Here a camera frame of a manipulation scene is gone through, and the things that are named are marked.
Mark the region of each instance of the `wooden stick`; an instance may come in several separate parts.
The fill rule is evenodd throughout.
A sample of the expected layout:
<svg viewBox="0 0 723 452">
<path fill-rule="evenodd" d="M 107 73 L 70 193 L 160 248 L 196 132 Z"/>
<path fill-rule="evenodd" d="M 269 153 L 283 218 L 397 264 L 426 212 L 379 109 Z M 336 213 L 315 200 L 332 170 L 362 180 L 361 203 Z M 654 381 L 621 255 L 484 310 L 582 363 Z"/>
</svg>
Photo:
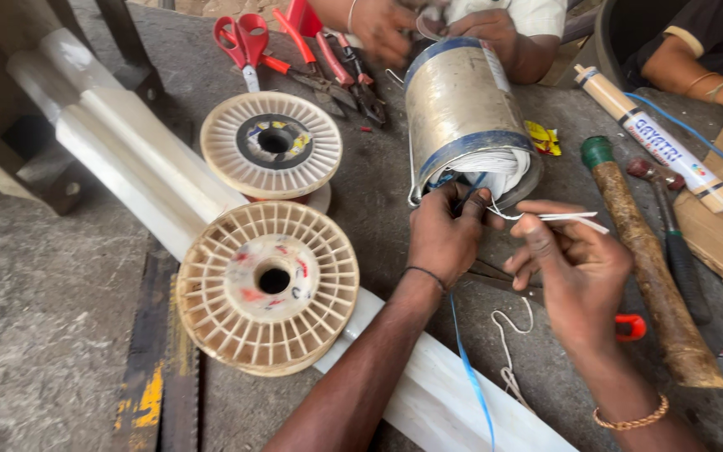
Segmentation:
<svg viewBox="0 0 723 452">
<path fill-rule="evenodd" d="M 582 67 L 577 64 L 574 69 L 579 73 L 575 78 L 576 82 L 607 110 L 633 139 L 648 150 L 658 162 L 680 173 L 688 184 L 688 190 L 711 212 L 723 211 L 722 180 L 646 112 L 638 108 L 595 67 Z"/>
<path fill-rule="evenodd" d="M 621 242 L 635 256 L 635 279 L 651 315 L 668 372 L 681 386 L 723 388 L 716 358 L 688 314 L 668 272 L 659 241 L 632 199 L 608 139 L 586 139 L 582 143 L 582 161 L 596 180 Z"/>
</svg>

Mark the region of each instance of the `plastic spool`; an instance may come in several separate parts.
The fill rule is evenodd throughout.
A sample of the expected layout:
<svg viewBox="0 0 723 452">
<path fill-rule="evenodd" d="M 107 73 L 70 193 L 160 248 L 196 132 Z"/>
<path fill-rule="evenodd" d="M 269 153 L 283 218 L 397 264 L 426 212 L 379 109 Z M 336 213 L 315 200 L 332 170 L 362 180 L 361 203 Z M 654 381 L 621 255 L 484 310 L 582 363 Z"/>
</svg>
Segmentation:
<svg viewBox="0 0 723 452">
<path fill-rule="evenodd" d="M 203 123 L 200 144 L 208 166 L 256 200 L 311 194 L 326 186 L 342 156 L 333 119 L 282 92 L 248 92 L 217 105 Z"/>
<path fill-rule="evenodd" d="M 289 375 L 331 347 L 356 305 L 347 236 L 308 206 L 229 211 L 191 245 L 177 276 L 182 323 L 208 355 L 247 373 Z"/>
</svg>

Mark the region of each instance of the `metal cylinder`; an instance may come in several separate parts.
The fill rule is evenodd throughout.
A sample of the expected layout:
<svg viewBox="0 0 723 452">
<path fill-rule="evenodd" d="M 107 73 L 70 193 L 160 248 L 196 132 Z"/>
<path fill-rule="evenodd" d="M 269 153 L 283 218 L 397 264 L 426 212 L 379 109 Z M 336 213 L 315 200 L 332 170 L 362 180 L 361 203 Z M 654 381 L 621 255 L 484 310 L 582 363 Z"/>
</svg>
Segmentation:
<svg viewBox="0 0 723 452">
<path fill-rule="evenodd" d="M 404 80 L 416 207 L 434 173 L 470 153 L 527 152 L 528 172 L 498 200 L 506 208 L 537 187 L 543 163 L 528 135 L 500 61 L 485 41 L 459 37 L 429 46 Z"/>
</svg>

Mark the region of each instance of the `black shirt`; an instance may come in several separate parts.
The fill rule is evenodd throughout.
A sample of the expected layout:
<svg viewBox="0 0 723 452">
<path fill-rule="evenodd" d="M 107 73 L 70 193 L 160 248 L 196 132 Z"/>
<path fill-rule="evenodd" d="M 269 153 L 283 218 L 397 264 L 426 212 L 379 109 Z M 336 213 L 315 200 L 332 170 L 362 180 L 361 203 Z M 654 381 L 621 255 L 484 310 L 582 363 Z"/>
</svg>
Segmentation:
<svg viewBox="0 0 723 452">
<path fill-rule="evenodd" d="M 650 86 L 649 81 L 640 76 L 640 70 L 669 35 L 682 38 L 696 54 L 699 64 L 723 76 L 723 0 L 691 0 L 663 32 L 622 65 L 630 86 Z"/>
</svg>

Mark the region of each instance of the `person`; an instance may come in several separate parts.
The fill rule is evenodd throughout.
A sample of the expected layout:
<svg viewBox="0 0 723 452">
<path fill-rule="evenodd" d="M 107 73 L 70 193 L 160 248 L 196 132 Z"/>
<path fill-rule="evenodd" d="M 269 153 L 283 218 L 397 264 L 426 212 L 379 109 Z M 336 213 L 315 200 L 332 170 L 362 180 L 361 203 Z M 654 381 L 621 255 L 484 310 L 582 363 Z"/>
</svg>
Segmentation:
<svg viewBox="0 0 723 452">
<path fill-rule="evenodd" d="M 691 0 L 662 33 L 629 57 L 622 72 L 631 87 L 723 105 L 723 0 Z"/>
<path fill-rule="evenodd" d="M 352 32 L 369 57 L 406 65 L 416 13 L 395 0 L 308 0 L 324 25 Z M 554 62 L 565 28 L 565 0 L 451 0 L 446 36 L 474 36 L 492 45 L 510 81 L 540 81 Z"/>
<path fill-rule="evenodd" d="M 504 228 L 489 213 L 487 188 L 477 190 L 459 218 L 451 202 L 467 187 L 448 182 L 423 198 L 410 217 L 407 271 L 387 304 L 314 386 L 264 451 L 367 450 L 418 336 L 444 293 L 474 262 L 483 225 Z M 629 251 L 610 235 L 575 221 L 547 223 L 537 213 L 584 209 L 551 201 L 522 201 L 512 228 L 524 239 L 504 264 L 520 290 L 541 270 L 551 327 L 587 383 L 602 421 L 645 419 L 642 428 L 617 431 L 625 450 L 705 450 L 677 416 L 660 418 L 663 397 L 630 365 L 615 340 L 615 314 L 632 268 Z"/>
</svg>

